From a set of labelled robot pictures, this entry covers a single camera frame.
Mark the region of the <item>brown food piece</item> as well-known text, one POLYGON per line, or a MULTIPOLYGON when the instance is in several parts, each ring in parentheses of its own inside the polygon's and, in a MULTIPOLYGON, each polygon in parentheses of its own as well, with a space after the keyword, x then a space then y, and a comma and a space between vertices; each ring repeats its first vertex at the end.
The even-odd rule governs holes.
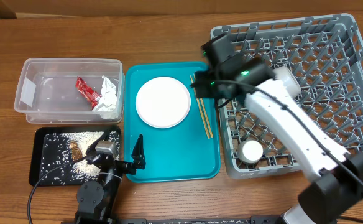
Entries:
POLYGON ((75 140, 70 141, 71 158, 74 161, 83 157, 81 149, 78 147, 78 143, 75 140))

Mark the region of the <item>wooden chopstick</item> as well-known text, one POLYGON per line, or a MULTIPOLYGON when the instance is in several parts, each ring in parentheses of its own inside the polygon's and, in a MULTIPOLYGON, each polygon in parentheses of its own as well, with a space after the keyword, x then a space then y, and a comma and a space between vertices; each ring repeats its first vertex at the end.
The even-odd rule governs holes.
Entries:
POLYGON ((211 130, 211 138, 213 138, 213 132, 212 132, 212 129, 211 129, 211 125, 210 125, 210 122, 209 122, 209 118, 208 118, 208 114, 207 114, 207 112, 206 112, 206 108, 205 108, 205 105, 204 105, 204 109, 205 109, 205 116, 206 116, 206 118, 207 118, 207 122, 208 122, 208 127, 209 127, 209 129, 211 130))
POLYGON ((200 112, 200 116, 201 116, 201 120, 203 122, 203 126, 204 126, 204 130, 206 132, 206 135, 207 135, 207 138, 210 139, 211 138, 211 130, 209 129, 208 127, 208 122, 207 122, 207 118, 205 116, 205 109, 204 109, 204 104, 203 104, 203 101, 197 97, 196 98, 196 102, 197 102, 197 105, 198 105, 198 109, 199 109, 199 112, 200 112))

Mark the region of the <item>white rice pile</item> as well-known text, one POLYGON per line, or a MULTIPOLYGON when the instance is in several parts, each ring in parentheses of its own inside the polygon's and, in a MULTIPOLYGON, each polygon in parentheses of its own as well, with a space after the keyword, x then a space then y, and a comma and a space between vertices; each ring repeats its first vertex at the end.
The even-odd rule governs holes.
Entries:
POLYGON ((39 176, 46 175, 46 177, 40 182, 40 185, 80 185, 89 180, 96 180, 99 168, 87 164, 86 161, 62 167, 51 174, 49 171, 74 161, 71 158, 71 140, 78 143, 84 157, 88 146, 92 145, 101 135, 103 135, 102 131, 46 134, 39 171, 39 176))

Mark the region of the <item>red snack wrapper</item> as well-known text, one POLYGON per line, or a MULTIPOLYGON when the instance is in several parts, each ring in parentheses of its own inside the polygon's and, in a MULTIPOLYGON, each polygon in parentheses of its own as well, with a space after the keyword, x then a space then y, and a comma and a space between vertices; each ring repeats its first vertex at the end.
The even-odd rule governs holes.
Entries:
POLYGON ((91 104, 91 109, 98 105, 101 95, 93 90, 81 77, 77 77, 75 87, 91 104))

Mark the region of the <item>white tissue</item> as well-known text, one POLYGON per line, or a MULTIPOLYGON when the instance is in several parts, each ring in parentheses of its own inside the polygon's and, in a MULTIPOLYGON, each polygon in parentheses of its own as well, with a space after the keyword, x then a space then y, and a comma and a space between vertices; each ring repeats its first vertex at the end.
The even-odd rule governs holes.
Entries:
POLYGON ((102 79, 101 97, 92 111, 100 112, 99 115, 103 119, 115 119, 117 116, 117 89, 108 77, 102 76, 102 79))

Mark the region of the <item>grey bowl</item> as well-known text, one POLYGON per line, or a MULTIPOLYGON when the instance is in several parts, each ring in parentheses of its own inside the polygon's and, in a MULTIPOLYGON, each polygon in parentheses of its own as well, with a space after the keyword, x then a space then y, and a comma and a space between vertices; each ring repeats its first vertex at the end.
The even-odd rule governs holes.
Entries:
POLYGON ((296 98, 301 93, 301 86, 288 67, 278 67, 273 71, 275 78, 283 82, 284 87, 292 98, 296 98))

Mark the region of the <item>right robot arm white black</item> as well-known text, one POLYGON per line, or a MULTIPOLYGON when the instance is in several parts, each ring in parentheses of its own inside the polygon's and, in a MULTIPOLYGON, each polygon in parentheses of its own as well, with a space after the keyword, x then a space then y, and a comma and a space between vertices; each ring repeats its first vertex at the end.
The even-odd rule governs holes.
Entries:
POLYGON ((278 223, 336 223, 363 199, 363 153, 351 154, 295 103, 300 86, 287 67, 246 60, 227 34, 201 47, 209 67, 191 84, 199 98, 236 99, 297 158, 310 185, 278 223))

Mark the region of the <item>large white pink plate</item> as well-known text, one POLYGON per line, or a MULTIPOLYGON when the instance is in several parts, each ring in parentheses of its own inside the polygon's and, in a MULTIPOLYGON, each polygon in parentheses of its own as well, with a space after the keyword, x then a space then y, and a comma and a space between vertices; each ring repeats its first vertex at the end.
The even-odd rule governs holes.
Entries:
POLYGON ((136 111, 140 119, 154 128, 171 128, 181 123, 191 107, 187 87, 171 77, 147 81, 136 95, 136 111))

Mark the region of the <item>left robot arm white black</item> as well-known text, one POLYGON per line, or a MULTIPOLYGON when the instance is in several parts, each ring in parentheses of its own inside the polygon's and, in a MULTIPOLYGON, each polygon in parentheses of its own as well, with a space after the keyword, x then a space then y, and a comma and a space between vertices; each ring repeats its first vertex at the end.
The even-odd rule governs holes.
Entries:
POLYGON ((78 189, 75 223, 118 223, 111 214, 122 177, 145 169, 143 135, 137 138, 132 162, 116 159, 116 145, 108 141, 108 137, 108 134, 103 134, 86 151, 87 164, 98 167, 99 175, 96 180, 87 181, 78 189))

